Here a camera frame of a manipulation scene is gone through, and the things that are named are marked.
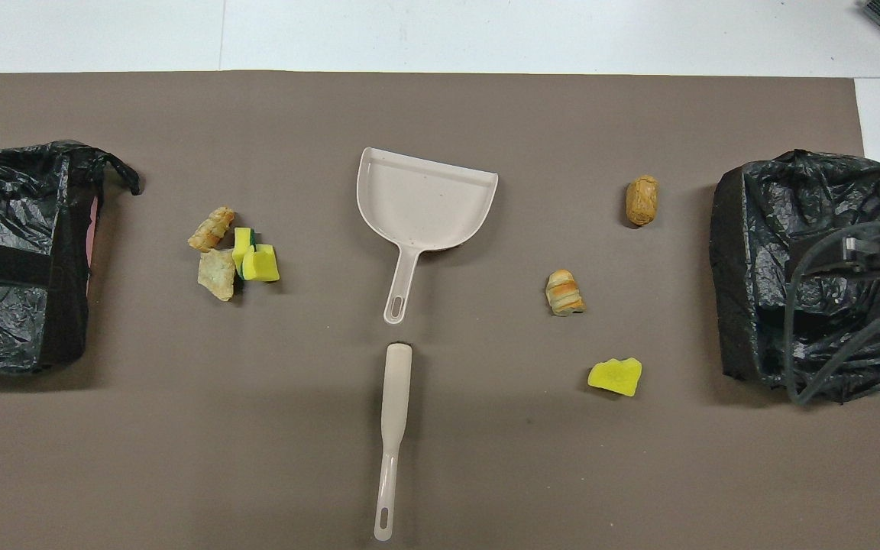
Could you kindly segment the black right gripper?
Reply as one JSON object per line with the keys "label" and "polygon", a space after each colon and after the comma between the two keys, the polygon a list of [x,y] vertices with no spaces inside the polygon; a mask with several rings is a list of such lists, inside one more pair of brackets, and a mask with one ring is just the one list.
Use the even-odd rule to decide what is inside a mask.
{"label": "black right gripper", "polygon": [[852,281],[880,281],[880,230],[863,229],[852,235],[827,232],[793,240],[790,274],[804,265],[804,278],[840,277]]}

